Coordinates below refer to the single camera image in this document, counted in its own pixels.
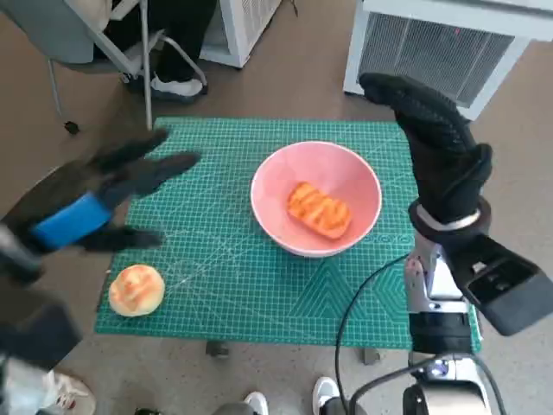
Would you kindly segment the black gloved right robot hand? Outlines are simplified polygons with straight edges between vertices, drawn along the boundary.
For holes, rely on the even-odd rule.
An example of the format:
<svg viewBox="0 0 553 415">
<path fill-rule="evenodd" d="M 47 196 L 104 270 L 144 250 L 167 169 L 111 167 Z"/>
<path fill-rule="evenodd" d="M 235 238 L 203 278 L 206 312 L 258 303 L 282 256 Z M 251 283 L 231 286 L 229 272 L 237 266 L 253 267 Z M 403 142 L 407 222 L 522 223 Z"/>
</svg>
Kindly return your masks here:
<svg viewBox="0 0 553 415">
<path fill-rule="evenodd" d="M 426 212 L 443 225 L 474 214 L 492 173 L 493 150 L 476 143 L 456 104 L 407 77 L 364 73 L 359 84 L 367 100 L 393 110 Z"/>
</svg>

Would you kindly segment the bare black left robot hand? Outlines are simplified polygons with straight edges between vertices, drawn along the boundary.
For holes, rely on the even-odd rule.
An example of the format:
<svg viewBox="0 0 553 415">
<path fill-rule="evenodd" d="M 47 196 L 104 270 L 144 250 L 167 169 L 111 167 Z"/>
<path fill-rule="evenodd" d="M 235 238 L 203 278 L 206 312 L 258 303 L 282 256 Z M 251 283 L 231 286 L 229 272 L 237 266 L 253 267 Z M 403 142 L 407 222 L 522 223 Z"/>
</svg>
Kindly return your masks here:
<svg viewBox="0 0 553 415">
<path fill-rule="evenodd" d="M 109 138 L 92 155 L 60 166 L 22 198 L 16 220 L 22 234 L 42 252 L 66 246 L 91 252 L 160 246 L 160 233 L 118 226 L 112 217 L 123 202 L 154 194 L 200 161 L 201 154 L 192 150 L 150 158 L 167 139 L 165 129 Z"/>
</svg>

